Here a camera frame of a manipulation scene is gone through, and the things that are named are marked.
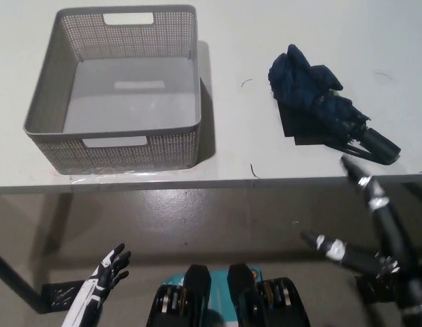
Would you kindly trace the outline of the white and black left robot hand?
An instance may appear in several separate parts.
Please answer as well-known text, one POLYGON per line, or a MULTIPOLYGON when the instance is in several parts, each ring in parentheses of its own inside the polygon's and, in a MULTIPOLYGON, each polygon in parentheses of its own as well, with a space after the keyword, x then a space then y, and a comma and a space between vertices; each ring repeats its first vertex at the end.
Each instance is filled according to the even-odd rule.
POLYGON ((131 251, 125 250, 125 244, 115 247, 98 264, 93 274, 85 281, 89 287, 86 295, 88 301, 94 301, 97 308, 101 308, 110 291, 126 278, 129 272, 126 270, 130 263, 131 251))

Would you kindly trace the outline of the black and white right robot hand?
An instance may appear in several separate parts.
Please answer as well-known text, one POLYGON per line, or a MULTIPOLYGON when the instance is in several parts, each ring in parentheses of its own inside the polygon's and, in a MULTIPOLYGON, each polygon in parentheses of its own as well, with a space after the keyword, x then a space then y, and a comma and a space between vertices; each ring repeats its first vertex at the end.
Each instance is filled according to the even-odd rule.
POLYGON ((394 205, 380 183, 349 156, 343 155, 341 163, 363 194, 380 244, 377 254, 309 230, 301 239, 334 264, 356 272, 364 302, 395 302, 403 315, 422 314, 422 263, 394 205))

